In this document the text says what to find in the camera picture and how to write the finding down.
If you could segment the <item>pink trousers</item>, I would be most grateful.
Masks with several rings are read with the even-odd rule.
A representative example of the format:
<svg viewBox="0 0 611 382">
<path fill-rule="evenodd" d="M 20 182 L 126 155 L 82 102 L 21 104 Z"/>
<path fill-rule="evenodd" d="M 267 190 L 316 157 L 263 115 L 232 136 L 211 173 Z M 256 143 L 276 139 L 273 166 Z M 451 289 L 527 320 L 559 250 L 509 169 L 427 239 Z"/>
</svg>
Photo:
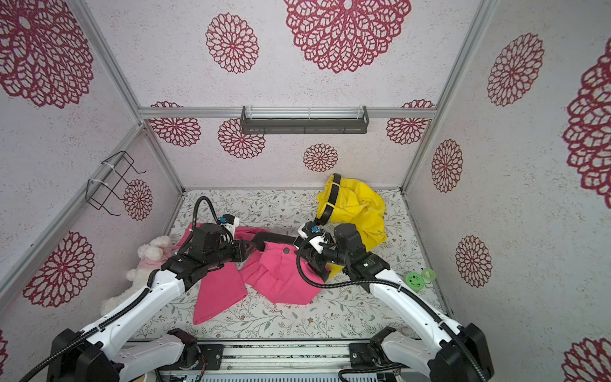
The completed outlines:
<svg viewBox="0 0 611 382">
<path fill-rule="evenodd" d="M 248 286 L 272 303 L 311 303 L 321 288 L 302 279 L 296 259 L 294 246 L 266 243 L 263 251 L 253 251 L 243 267 L 228 263 L 208 273 L 200 282 L 193 323 L 207 322 L 246 299 Z"/>
</svg>

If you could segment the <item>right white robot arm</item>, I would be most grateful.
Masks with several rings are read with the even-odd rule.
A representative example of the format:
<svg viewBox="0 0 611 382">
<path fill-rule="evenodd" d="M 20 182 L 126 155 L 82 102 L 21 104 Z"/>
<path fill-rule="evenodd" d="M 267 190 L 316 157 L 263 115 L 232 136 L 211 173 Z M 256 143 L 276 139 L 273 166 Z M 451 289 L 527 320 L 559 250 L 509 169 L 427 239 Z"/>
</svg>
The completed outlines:
<svg viewBox="0 0 611 382">
<path fill-rule="evenodd" d="M 307 283 L 321 289 L 362 287 L 379 299 L 415 331 L 417 339 L 396 329 L 373 339 L 383 370 L 406 367 L 432 381 L 489 381 L 494 368 L 484 333 L 474 324 L 463 326 L 421 299 L 390 265 L 367 251 L 356 226 L 339 224 L 332 234 L 313 222 L 299 229 L 303 242 L 297 256 L 309 256 L 310 265 L 341 265 L 348 280 Z"/>
</svg>

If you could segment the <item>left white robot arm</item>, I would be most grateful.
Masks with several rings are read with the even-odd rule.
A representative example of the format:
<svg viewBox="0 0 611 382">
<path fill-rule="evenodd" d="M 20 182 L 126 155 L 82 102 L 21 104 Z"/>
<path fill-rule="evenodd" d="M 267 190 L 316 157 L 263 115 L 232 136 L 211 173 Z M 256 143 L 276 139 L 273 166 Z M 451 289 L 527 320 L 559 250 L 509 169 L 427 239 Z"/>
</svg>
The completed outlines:
<svg viewBox="0 0 611 382">
<path fill-rule="evenodd" d="M 81 331 L 67 329 L 54 339 L 47 379 L 132 381 L 166 365 L 199 366 L 197 339 L 182 329 L 129 350 L 124 345 L 162 307 L 212 270 L 243 263 L 255 249 L 250 240 L 234 239 L 219 224 L 195 228 L 178 253 L 152 272 L 134 295 Z"/>
</svg>

